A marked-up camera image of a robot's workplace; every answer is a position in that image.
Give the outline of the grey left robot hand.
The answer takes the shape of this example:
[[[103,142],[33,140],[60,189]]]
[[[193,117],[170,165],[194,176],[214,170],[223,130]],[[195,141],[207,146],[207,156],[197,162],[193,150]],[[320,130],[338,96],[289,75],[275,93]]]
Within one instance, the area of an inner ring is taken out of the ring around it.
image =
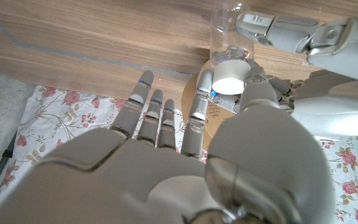
[[[236,130],[287,128],[302,135],[358,136],[358,18],[326,24],[314,19],[247,11],[225,19],[222,29],[287,52],[306,53],[318,67],[295,93],[293,110],[278,105],[277,86],[245,50],[230,45],[211,55],[212,88],[240,95],[229,124]]]

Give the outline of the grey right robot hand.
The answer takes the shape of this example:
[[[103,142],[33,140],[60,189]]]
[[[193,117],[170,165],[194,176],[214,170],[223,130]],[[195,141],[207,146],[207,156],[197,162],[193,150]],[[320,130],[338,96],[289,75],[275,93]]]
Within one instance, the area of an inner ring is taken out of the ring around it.
[[[0,206],[0,223],[328,223],[334,208],[315,138],[278,107],[261,68],[246,75],[240,112],[200,161],[213,73],[198,83],[180,152],[173,103],[150,105],[146,71],[112,126],[61,145]]]

